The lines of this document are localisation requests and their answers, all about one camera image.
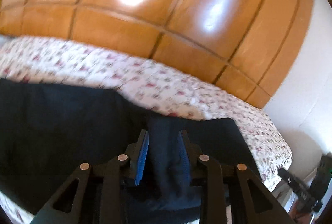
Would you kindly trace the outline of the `black embroidered pants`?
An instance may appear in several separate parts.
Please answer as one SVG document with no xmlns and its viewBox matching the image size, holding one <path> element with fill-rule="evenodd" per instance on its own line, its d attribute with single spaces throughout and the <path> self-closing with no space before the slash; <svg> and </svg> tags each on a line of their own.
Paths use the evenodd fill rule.
<svg viewBox="0 0 332 224">
<path fill-rule="evenodd" d="M 36 214 L 81 163 L 103 164 L 149 134 L 140 184 L 129 192 L 130 223 L 186 223 L 200 213 L 179 133 L 222 164 L 258 170 L 236 123 L 169 117 L 114 90 L 1 80 L 1 191 Z"/>
</svg>

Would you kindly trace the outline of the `floral bedspread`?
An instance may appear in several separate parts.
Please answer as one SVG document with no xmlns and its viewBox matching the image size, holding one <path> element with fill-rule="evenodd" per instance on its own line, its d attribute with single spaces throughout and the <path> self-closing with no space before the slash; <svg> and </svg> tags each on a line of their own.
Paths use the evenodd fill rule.
<svg viewBox="0 0 332 224">
<path fill-rule="evenodd" d="M 281 180 L 277 170 L 292 163 L 290 147 L 264 111 L 153 60 L 57 38 L 2 37 L 1 77 L 112 88 L 147 109 L 186 119 L 231 118 L 271 191 Z"/>
</svg>

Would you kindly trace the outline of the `wooden wardrobe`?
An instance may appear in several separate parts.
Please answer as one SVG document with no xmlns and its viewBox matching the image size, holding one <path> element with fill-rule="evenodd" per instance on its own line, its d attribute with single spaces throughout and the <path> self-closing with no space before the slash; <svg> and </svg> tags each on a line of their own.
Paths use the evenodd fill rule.
<svg viewBox="0 0 332 224">
<path fill-rule="evenodd" d="M 304 41 L 314 0 L 1 0 L 1 33 L 151 58 L 262 108 Z"/>
</svg>

